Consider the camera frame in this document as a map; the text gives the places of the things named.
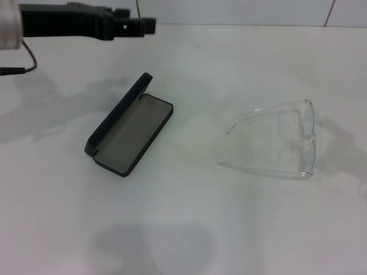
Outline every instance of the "white tile wall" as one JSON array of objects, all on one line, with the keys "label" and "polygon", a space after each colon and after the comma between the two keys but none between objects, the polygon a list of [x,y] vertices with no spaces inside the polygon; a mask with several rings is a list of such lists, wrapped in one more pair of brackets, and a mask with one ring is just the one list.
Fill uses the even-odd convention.
[{"label": "white tile wall", "polygon": [[336,0],[328,27],[367,27],[367,0]]},{"label": "white tile wall", "polygon": [[138,0],[160,23],[323,26],[333,0]]}]

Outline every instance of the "metal cylinder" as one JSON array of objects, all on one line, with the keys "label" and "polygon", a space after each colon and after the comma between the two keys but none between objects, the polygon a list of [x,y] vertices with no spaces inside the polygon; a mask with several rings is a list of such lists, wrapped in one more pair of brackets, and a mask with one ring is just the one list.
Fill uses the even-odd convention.
[{"label": "metal cylinder", "polygon": [[23,24],[16,0],[0,0],[0,50],[19,49],[23,40]]}]

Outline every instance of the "black eyeglass case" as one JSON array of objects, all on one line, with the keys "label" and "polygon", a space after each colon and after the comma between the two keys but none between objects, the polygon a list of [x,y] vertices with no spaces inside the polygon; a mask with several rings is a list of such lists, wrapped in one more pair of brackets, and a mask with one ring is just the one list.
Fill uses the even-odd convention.
[{"label": "black eyeglass case", "polygon": [[145,94],[144,73],[97,127],[84,152],[103,168],[128,176],[173,113],[173,105]]}]

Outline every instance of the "tile grout line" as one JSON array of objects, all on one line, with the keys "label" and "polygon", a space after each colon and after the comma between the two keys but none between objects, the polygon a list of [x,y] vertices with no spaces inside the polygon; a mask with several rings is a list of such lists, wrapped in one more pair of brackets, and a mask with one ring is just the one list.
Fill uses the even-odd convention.
[{"label": "tile grout line", "polygon": [[335,2],[336,2],[336,0],[333,0],[333,3],[331,4],[331,8],[330,8],[330,10],[329,10],[329,14],[327,15],[327,18],[326,18],[326,21],[325,21],[324,27],[326,27],[326,26],[327,26],[327,23],[328,23],[329,18],[330,18],[330,16],[331,16],[331,12],[333,11],[333,8],[334,8],[334,5],[335,5]]},{"label": "tile grout line", "polygon": [[138,2],[138,0],[135,0],[135,2],[136,2],[136,9],[138,10],[138,17],[141,18],[141,16],[140,16],[139,2]]}]

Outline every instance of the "black cable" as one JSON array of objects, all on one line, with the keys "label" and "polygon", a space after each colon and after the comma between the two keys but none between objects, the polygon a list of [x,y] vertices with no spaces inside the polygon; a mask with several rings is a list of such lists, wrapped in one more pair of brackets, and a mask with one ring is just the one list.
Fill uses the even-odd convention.
[{"label": "black cable", "polygon": [[26,73],[29,73],[29,72],[31,72],[31,71],[33,71],[33,70],[35,70],[36,69],[36,67],[37,67],[37,59],[36,59],[36,57],[34,56],[34,53],[32,52],[32,50],[28,47],[28,45],[27,45],[27,43],[23,40],[23,46],[24,46],[24,48],[26,48],[27,49],[27,51],[28,51],[28,53],[29,53],[29,55],[31,56],[31,58],[32,58],[32,60],[33,60],[33,66],[32,67],[30,67],[29,69],[25,69],[25,72]]},{"label": "black cable", "polygon": [[26,48],[26,50],[28,51],[28,53],[30,54],[30,56],[33,60],[33,66],[30,67],[29,69],[1,67],[0,68],[0,76],[12,76],[14,74],[24,74],[24,73],[29,73],[29,72],[36,69],[36,67],[37,67],[36,57],[34,56],[32,50],[28,47],[27,43],[24,40],[23,40],[22,43],[23,43],[24,48]]}]

